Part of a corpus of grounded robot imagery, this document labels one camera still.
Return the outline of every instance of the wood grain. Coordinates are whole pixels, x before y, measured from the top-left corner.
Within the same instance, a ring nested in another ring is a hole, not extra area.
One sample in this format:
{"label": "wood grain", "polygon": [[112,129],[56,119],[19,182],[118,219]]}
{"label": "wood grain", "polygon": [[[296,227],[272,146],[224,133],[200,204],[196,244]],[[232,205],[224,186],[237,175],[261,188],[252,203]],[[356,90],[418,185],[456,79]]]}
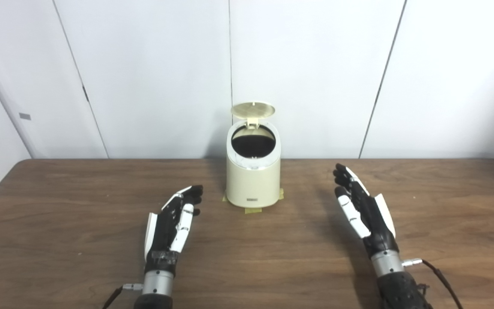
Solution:
{"label": "wood grain", "polygon": [[[191,184],[205,193],[176,309],[377,309],[373,270],[333,194],[337,161],[284,160],[285,199],[251,215],[222,202],[218,160],[22,161],[0,183],[0,309],[99,309],[141,282],[148,212]],[[386,197],[403,258],[433,262],[465,308],[494,308],[494,160],[340,162]],[[410,271],[435,309],[455,308],[430,270]]]}

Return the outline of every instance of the black cable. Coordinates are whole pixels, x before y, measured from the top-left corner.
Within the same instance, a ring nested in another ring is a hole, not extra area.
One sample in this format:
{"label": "black cable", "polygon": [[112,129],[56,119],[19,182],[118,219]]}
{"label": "black cable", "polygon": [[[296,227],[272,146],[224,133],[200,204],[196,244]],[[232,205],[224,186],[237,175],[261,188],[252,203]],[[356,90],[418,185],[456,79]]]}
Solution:
{"label": "black cable", "polygon": [[443,274],[441,273],[441,271],[438,270],[437,268],[435,268],[432,264],[430,264],[430,262],[428,262],[426,260],[422,260],[422,262],[423,262],[423,264],[425,264],[426,266],[428,266],[436,274],[436,276],[439,278],[439,280],[441,281],[441,283],[443,283],[443,285],[445,286],[445,288],[447,289],[447,291],[449,291],[449,293],[451,294],[451,297],[453,297],[453,300],[457,304],[458,309],[463,309],[463,307],[461,305],[461,302],[458,300],[457,295],[453,291],[453,288],[451,287],[451,285],[449,284],[449,282],[447,282],[447,279],[445,279],[445,276],[443,276]]}
{"label": "black cable", "polygon": [[114,293],[110,295],[110,298],[104,303],[104,307],[102,309],[107,309],[110,307],[111,303],[121,294],[121,291],[123,290],[123,286],[120,286],[119,288],[115,289]]}

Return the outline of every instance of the black forearm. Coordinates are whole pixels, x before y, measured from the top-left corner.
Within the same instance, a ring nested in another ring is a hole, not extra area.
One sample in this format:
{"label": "black forearm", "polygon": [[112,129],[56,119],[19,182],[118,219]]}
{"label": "black forearm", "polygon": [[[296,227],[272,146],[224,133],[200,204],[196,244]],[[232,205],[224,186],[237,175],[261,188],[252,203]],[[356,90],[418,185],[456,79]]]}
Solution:
{"label": "black forearm", "polygon": [[377,279],[383,309],[431,309],[408,272],[394,272]]}
{"label": "black forearm", "polygon": [[159,294],[143,294],[135,301],[134,309],[172,309],[173,298]]}

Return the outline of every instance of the white finger segment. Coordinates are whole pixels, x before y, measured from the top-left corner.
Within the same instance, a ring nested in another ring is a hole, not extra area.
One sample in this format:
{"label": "white finger segment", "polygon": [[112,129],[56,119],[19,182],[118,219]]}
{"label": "white finger segment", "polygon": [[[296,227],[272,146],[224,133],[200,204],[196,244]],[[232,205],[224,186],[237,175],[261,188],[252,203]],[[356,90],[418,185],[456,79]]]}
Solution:
{"label": "white finger segment", "polygon": [[386,223],[386,227],[388,227],[388,230],[390,230],[390,232],[392,232],[392,235],[394,235],[394,238],[396,238],[394,221],[392,220],[392,215],[390,215],[390,210],[388,209],[388,205],[386,205],[384,196],[382,194],[375,196],[375,202],[379,207],[380,215],[382,215],[384,223]]}
{"label": "white finger segment", "polygon": [[184,189],[182,189],[182,190],[180,190],[180,191],[177,191],[177,194],[182,195],[184,192],[186,192],[186,191],[190,190],[191,188],[192,188],[192,186],[186,187],[186,188],[184,188]]}
{"label": "white finger segment", "polygon": [[192,225],[193,217],[194,205],[185,204],[184,207],[182,207],[180,221],[177,224],[177,235],[171,244],[171,251],[176,251],[178,253],[182,252],[182,248],[184,248],[184,244],[186,244],[188,234],[190,233],[190,226]]}
{"label": "white finger segment", "polygon": [[148,226],[146,227],[146,237],[145,237],[145,260],[150,251],[151,244],[154,242],[155,235],[155,225],[157,224],[157,215],[155,213],[150,213],[148,215]]}
{"label": "white finger segment", "polygon": [[365,238],[371,235],[371,231],[361,221],[361,214],[357,211],[347,195],[341,195],[337,198],[340,207],[343,209],[350,225],[353,227],[359,238]]}

